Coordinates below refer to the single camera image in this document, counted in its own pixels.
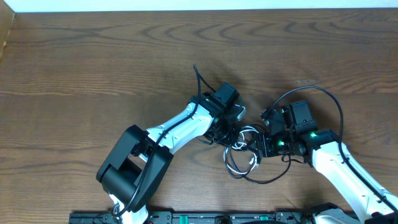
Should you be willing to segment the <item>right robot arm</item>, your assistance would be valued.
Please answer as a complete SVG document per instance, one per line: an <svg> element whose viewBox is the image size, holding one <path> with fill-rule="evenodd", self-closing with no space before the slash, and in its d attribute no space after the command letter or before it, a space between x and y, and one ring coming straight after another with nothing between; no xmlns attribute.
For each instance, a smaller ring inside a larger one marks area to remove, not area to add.
<svg viewBox="0 0 398 224"><path fill-rule="evenodd" d="M397 196L356 161L339 135L318 128L306 101L265 110L261 118L269 128L259 136L261 157L302 157L333 184L360 223L397 223Z"/></svg>

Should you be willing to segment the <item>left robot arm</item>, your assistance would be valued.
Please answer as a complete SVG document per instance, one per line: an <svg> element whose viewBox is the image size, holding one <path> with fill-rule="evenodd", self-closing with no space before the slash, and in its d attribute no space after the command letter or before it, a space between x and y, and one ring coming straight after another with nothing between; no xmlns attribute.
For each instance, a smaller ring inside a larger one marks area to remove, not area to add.
<svg viewBox="0 0 398 224"><path fill-rule="evenodd" d="M238 137L238 121L246 111L237 96L205 93L186 108L146 130L128 127L96 173L96 180L114 202L111 215L121 223L144 223L148 201L158 189L174 154L192 139L204 136L222 146Z"/></svg>

